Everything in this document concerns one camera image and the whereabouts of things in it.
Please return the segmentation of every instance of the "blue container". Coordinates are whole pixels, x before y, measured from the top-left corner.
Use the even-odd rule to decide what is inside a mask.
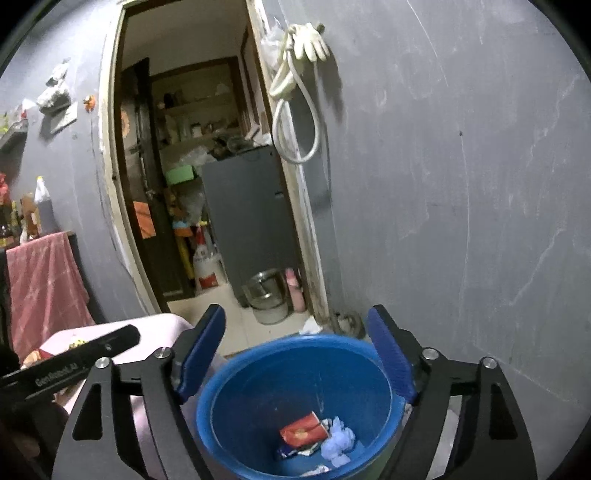
[[[357,436],[351,462],[335,469],[320,452],[276,460],[279,430],[311,411],[338,416]],[[323,480],[377,478],[404,412],[374,347],[337,335],[298,336],[237,356],[206,384],[197,432],[213,458],[238,478],[299,477],[323,463]]]

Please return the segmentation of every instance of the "pink bottle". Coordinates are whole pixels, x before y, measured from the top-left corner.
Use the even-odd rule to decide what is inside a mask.
[[[294,312],[305,312],[306,302],[301,292],[300,283],[297,281],[296,274],[292,268],[285,269],[285,278],[287,286],[290,289],[291,302],[294,306]]]

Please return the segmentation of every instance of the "pink towel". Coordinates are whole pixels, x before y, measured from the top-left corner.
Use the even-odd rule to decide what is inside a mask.
[[[60,330],[94,325],[64,232],[7,250],[12,344],[23,360]]]

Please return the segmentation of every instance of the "doorway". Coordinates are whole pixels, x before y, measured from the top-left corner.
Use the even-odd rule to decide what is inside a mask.
[[[304,268],[297,209],[269,141],[246,5],[143,2],[121,20],[112,69],[113,111],[120,112],[113,115],[113,178],[155,311],[194,323],[210,303],[221,304],[228,317],[223,354],[296,333],[312,308],[264,326],[242,290],[260,271],[292,268],[309,307],[309,294],[317,296]],[[215,264],[205,274],[197,266],[204,250]]]

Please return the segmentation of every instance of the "blue gripper pad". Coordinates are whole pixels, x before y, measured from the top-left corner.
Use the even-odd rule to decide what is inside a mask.
[[[413,368],[375,308],[369,309],[365,327],[382,360],[392,389],[407,403],[412,403],[417,396]]]
[[[185,403],[199,390],[225,331],[226,313],[219,305],[212,304],[195,328],[185,330],[175,342],[175,356],[181,354],[184,357],[180,371],[175,375],[177,381],[173,378],[173,385],[178,383],[175,390],[181,403]],[[177,352],[177,347],[184,352]]]

